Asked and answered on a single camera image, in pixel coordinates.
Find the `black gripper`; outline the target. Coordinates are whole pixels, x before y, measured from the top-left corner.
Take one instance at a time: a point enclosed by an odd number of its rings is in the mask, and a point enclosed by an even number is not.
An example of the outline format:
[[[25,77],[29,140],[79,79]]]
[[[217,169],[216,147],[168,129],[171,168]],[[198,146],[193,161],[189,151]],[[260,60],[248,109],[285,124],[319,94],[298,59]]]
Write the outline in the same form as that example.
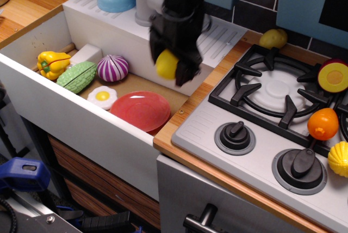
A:
[[[155,15],[150,26],[150,50],[153,63],[160,54],[170,50],[178,59],[175,84],[182,86],[200,74],[202,56],[197,48],[197,39],[202,33],[204,12],[187,17],[167,14]]]

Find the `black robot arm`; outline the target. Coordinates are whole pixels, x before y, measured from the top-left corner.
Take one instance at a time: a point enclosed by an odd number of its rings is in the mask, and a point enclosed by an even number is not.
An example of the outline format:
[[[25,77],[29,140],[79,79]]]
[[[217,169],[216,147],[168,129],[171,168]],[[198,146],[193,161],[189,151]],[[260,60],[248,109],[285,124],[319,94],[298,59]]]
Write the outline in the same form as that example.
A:
[[[176,85],[181,87],[200,71],[203,59],[197,48],[205,15],[204,0],[164,0],[151,17],[150,48],[153,61],[168,49],[178,58]]]

